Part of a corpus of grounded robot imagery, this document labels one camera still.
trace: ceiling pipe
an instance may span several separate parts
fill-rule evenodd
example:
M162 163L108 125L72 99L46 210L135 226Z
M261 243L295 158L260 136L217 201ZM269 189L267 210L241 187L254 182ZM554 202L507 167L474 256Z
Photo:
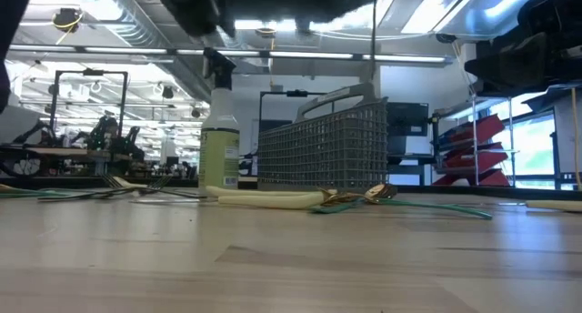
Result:
M111 32L135 47L172 47L172 43L164 36L135 0L113 0L123 10L120 23L133 25L107 25ZM176 77L176 82L185 91L198 100L210 102L210 86L196 71L194 62L178 57L174 63L158 63L159 67Z

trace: spray bottle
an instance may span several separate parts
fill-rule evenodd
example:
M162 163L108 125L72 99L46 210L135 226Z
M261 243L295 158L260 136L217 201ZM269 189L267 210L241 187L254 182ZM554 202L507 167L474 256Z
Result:
M215 49L204 50L204 75L215 76L210 116L202 124L200 145L200 189L206 186L238 188L238 144L240 129L233 116L232 74L236 68Z

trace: gray plastic basket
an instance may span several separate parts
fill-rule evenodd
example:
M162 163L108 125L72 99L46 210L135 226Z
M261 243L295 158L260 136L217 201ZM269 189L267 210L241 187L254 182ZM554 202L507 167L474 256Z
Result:
M317 107L354 96L364 98L347 110L305 118ZM386 100L375 97L371 84L321 96L299 108L294 124L259 134L258 186L362 191L384 183L386 129Z

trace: air duct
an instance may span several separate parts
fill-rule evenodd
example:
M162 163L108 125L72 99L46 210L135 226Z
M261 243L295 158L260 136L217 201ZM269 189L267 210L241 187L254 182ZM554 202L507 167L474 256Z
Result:
M88 0L98 3L101 0ZM123 13L119 22L130 25L111 25L109 30L135 47L172 47L170 41L162 34L152 20L135 0L104 0L113 1ZM194 62L178 57L174 63L157 63L166 72L176 78L176 82L195 99L210 102L210 87L204 78L196 71Z

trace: bottle label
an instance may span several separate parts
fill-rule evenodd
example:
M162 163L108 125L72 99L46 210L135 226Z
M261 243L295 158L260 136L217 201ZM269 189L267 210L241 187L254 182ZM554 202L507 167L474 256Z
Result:
M239 132L203 129L200 137L200 187L238 188Z

